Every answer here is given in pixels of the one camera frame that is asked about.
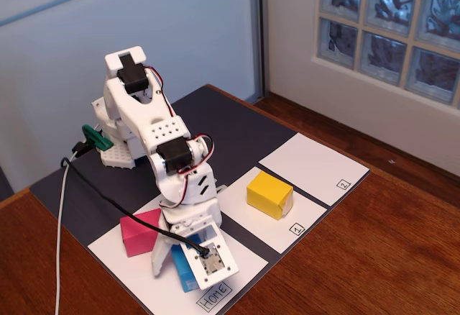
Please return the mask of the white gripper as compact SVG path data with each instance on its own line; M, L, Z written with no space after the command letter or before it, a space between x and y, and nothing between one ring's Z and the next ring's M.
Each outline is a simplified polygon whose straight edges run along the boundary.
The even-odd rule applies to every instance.
M213 197L207 201L194 205L180 205L174 209L161 208L160 229L177 235L188 236L214 223L220 227L222 215L218 199ZM161 234L157 236L151 254L152 273L154 277L160 275L162 265L170 251L172 244Z

